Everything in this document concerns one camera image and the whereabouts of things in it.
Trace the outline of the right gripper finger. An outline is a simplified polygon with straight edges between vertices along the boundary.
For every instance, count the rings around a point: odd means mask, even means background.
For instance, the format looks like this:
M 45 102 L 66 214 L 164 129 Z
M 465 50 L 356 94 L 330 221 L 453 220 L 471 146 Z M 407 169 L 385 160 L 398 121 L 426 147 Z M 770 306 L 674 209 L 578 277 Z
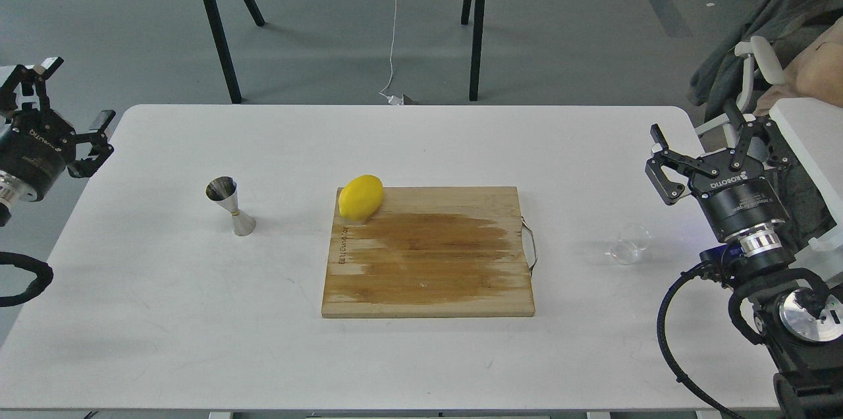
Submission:
M 694 176 L 701 175 L 703 178 L 713 179 L 719 175 L 719 170 L 703 158 L 691 158 L 672 151 L 659 125 L 651 125 L 650 135 L 655 145 L 651 158 L 645 164 L 645 174 L 665 205 L 675 205 L 681 198 L 690 194 L 695 197 L 701 196 L 705 190 L 693 185 Z M 671 180 L 666 176 L 665 169 L 671 169 L 686 177 L 687 182 L 681 184 L 681 182 Z
M 798 160 L 779 126 L 770 116 L 747 120 L 735 101 L 725 103 L 724 110 L 729 125 L 738 132 L 738 142 L 729 149 L 730 170 L 743 169 L 749 158 L 759 161 L 768 169 L 783 169 Z

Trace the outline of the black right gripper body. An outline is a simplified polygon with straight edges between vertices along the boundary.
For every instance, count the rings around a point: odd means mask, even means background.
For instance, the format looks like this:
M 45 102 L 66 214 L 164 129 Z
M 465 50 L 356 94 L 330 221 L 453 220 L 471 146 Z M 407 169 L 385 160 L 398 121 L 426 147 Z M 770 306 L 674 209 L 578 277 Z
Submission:
M 761 224 L 779 226 L 789 220 L 788 212 L 765 178 L 761 161 L 744 158 L 735 169 L 729 151 L 700 157 L 708 166 L 689 177 L 692 196 L 698 200 L 717 241 L 726 244 L 749 228 Z

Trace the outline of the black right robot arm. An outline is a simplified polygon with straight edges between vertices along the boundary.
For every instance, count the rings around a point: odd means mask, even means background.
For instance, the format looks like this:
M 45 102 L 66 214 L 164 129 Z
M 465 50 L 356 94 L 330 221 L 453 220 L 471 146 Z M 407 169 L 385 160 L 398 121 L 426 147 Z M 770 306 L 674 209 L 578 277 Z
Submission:
M 687 282 L 717 282 L 732 294 L 732 325 L 776 364 L 773 387 L 786 418 L 840 418 L 842 414 L 841 301 L 814 271 L 796 267 L 778 230 L 788 212 L 770 182 L 797 157 L 770 117 L 747 120 L 734 105 L 726 110 L 738 133 L 734 146 L 687 157 L 673 151 L 659 125 L 645 173 L 665 205 L 692 196 L 719 242 L 680 274 L 657 311 L 657 344 L 678 383 L 724 415 L 738 417 L 711 398 L 678 365 L 666 340 L 666 313 Z

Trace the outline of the person forearm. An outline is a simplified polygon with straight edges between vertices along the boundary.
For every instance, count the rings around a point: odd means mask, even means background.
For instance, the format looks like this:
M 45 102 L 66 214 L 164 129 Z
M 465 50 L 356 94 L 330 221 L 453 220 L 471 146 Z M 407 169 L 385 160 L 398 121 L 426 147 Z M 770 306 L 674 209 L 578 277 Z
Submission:
M 757 101 L 753 115 L 770 113 L 783 98 L 813 98 L 842 107 L 841 23 L 834 24 L 809 44 L 784 69 L 785 83 L 774 85 Z

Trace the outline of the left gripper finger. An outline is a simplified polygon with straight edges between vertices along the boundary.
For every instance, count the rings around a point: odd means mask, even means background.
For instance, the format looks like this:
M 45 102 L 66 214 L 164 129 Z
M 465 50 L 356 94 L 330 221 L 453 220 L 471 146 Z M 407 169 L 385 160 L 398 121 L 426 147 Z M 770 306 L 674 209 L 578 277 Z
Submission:
M 12 118 L 18 111 L 17 89 L 24 97 L 38 97 L 40 111 L 51 112 L 51 102 L 46 95 L 46 80 L 61 67 L 65 59 L 51 57 L 38 65 L 8 65 L 1 68 L 1 113 L 3 118 Z
M 111 157 L 114 147 L 109 143 L 106 130 L 115 116 L 117 112 L 114 110 L 103 110 L 94 119 L 89 131 L 82 134 L 72 133 L 66 137 L 66 149 L 69 156 L 67 172 L 72 178 L 91 178 Z M 80 145 L 90 145 L 90 151 L 87 157 L 76 159 L 76 147 Z

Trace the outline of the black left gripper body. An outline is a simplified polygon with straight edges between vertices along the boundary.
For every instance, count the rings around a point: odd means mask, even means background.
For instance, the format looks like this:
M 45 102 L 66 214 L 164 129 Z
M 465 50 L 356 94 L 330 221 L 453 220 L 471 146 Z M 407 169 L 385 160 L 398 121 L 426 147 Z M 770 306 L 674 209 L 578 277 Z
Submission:
M 52 112 L 15 113 L 2 129 L 2 202 L 42 200 L 75 157 L 75 149 L 61 143 L 73 132 L 67 120 Z

